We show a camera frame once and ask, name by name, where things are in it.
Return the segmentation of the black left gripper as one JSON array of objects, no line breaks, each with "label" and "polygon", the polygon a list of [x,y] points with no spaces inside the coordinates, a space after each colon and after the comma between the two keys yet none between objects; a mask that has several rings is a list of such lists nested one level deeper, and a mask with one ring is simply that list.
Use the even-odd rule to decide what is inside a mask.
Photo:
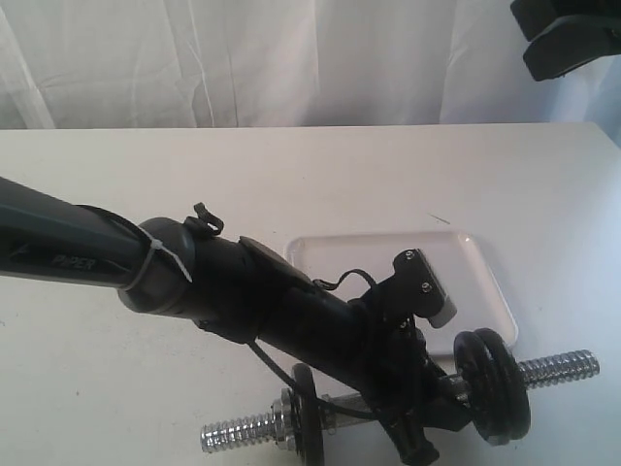
[{"label": "black left gripper", "polygon": [[456,377],[431,361],[416,326],[418,317],[391,323],[384,316],[382,300],[348,304],[364,318],[366,330],[364,375],[358,387],[365,408],[350,408],[348,415],[379,421],[404,465],[432,465],[440,454],[423,428],[459,432],[473,420],[470,409],[458,399]]}]

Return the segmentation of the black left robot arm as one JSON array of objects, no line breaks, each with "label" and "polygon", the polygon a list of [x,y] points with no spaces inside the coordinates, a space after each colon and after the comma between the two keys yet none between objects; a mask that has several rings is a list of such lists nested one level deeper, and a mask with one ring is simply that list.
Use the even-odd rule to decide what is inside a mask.
[{"label": "black left robot arm", "polygon": [[436,461],[426,429],[459,431],[472,415],[415,324],[441,327],[453,316],[423,253],[399,253],[390,277],[344,301],[332,283],[253,239],[223,239],[222,228],[202,204],[181,222],[136,224],[1,182],[3,275],[110,287],[133,312],[187,319],[255,353],[269,344],[294,356],[293,370],[280,373],[288,414],[271,425],[293,433],[310,464],[323,460],[326,412],[378,422],[407,465]]}]

